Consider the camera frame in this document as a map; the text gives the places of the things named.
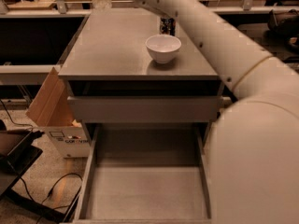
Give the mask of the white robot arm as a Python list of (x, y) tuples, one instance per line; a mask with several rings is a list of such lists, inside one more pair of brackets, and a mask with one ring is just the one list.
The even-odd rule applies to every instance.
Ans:
[(299, 224), (299, 75), (195, 0), (132, 0), (175, 19), (235, 95), (209, 142), (212, 224)]

